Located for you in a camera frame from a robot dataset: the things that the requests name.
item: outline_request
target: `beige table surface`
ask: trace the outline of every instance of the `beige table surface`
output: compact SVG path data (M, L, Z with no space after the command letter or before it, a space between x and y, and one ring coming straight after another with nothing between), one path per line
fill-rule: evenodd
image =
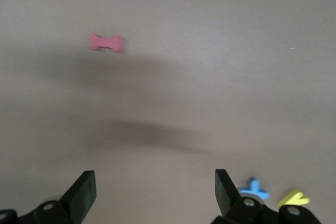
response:
M225 168L334 223L335 42L336 0L0 0L0 209L94 169L85 224L208 224Z

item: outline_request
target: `pink foam piece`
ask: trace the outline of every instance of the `pink foam piece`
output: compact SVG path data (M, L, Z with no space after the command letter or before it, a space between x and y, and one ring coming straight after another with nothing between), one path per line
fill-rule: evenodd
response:
M112 38L102 38L97 34L90 34L90 48L98 51L101 47L111 48L114 52L121 52L122 38L117 35Z

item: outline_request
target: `yellow foam piece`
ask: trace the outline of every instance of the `yellow foam piece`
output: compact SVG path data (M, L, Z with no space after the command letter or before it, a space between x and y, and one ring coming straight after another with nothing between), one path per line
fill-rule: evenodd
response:
M287 194L281 201L278 203L278 207L281 207L283 205L304 205L308 204L310 202L310 199L307 198L303 192L301 192L299 189L294 189L290 191L289 194Z

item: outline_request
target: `blue cross-shaped piece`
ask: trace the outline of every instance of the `blue cross-shaped piece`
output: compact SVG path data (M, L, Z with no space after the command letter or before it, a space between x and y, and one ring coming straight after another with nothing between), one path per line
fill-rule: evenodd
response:
M261 199L267 199L269 193L263 189L260 189L260 181L257 178L250 178L250 186L248 187L238 187L238 191L240 193L254 194L257 195Z

